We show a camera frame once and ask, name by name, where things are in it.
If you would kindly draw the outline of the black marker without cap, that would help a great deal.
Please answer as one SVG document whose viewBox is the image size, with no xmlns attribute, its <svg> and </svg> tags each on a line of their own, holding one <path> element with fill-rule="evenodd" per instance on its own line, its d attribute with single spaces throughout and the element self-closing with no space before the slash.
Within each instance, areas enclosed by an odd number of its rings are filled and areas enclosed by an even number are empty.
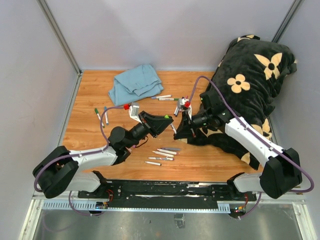
<svg viewBox="0 0 320 240">
<path fill-rule="evenodd" d="M 149 164 L 149 165 L 155 165 L 155 166 L 161 166 L 162 164 L 159 163 L 159 162 L 153 162 L 153 161 L 145 161 L 146 164 Z"/>
</svg>

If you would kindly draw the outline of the peach cap marker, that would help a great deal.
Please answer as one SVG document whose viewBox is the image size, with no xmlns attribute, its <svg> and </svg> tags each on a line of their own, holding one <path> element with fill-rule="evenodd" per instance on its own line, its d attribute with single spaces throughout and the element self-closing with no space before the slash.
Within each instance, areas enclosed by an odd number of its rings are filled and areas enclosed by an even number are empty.
<svg viewBox="0 0 320 240">
<path fill-rule="evenodd" d="M 152 151 L 152 152 L 157 154 L 157 155 L 165 156 L 165 157 L 168 157 L 168 158 L 173 158 L 174 157 L 173 154 L 169 154 L 169 153 L 164 153 L 164 152 L 160 152 L 160 151 Z"/>
</svg>

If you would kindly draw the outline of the purple cap marker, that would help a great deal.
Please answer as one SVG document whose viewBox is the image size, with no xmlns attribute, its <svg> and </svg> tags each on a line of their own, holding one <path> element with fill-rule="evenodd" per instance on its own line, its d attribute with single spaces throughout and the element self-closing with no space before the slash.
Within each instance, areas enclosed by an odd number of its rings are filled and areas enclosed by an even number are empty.
<svg viewBox="0 0 320 240">
<path fill-rule="evenodd" d="M 148 157 L 149 160 L 173 161 L 172 157 Z"/>
</svg>

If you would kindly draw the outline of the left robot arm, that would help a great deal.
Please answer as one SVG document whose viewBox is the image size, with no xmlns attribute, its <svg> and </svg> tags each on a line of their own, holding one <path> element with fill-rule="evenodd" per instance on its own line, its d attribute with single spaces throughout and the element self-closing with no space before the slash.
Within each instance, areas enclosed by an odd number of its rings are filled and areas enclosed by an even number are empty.
<svg viewBox="0 0 320 240">
<path fill-rule="evenodd" d="M 158 137 L 174 121 L 169 115 L 152 115 L 145 111 L 137 118 L 138 123 L 130 130 L 114 127 L 103 147 L 89 150 L 68 150 L 63 145 L 56 147 L 32 172 L 35 191 L 43 193 L 47 199 L 73 191 L 103 197 L 107 185 L 90 170 L 123 163 L 131 154 L 131 147 L 148 136 Z"/>
</svg>

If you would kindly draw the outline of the grey marker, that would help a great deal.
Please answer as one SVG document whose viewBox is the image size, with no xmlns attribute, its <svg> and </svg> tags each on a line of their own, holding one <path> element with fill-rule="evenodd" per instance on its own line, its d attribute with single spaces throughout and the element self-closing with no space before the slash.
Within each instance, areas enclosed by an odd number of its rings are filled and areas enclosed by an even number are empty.
<svg viewBox="0 0 320 240">
<path fill-rule="evenodd" d="M 167 151 L 181 151 L 181 148 L 176 148 L 176 147 L 162 147 L 162 150 L 167 150 Z"/>
</svg>

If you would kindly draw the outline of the pink cap marker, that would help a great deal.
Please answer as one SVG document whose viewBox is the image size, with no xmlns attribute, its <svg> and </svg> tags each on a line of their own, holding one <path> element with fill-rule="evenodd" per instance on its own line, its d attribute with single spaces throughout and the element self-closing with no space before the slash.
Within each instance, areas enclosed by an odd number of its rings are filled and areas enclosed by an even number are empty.
<svg viewBox="0 0 320 240">
<path fill-rule="evenodd" d="M 177 155 L 177 154 L 178 154 L 176 151 L 165 150 L 165 149 L 161 149 L 161 148 L 158 148 L 157 150 L 158 150 L 159 152 L 166 153 L 166 154 L 170 154 L 170 155 Z"/>
</svg>

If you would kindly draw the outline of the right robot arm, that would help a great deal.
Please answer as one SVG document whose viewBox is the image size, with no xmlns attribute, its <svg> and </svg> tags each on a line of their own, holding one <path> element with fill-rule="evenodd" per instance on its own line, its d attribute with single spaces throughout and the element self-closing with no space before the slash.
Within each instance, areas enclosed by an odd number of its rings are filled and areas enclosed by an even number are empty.
<svg viewBox="0 0 320 240">
<path fill-rule="evenodd" d="M 232 200 L 240 199 L 245 192 L 263 192 L 277 199 L 302 182 L 300 158 L 293 148 L 284 149 L 267 140 L 240 117 L 217 93 L 204 92 L 200 95 L 203 112 L 193 115 L 191 101 L 180 98 L 176 111 L 182 118 L 174 139 L 196 137 L 202 127 L 220 129 L 240 143 L 262 166 L 261 173 L 239 173 L 227 181 L 226 193 Z"/>
</svg>

